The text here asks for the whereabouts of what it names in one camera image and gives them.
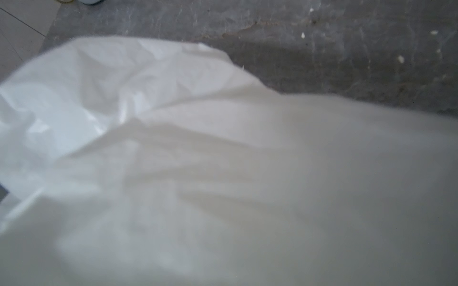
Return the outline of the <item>white plastic bag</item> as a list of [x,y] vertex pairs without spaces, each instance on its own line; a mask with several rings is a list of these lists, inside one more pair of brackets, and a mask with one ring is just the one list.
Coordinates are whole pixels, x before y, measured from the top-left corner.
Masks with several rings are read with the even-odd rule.
[[1,84],[4,286],[455,286],[458,122],[79,38]]

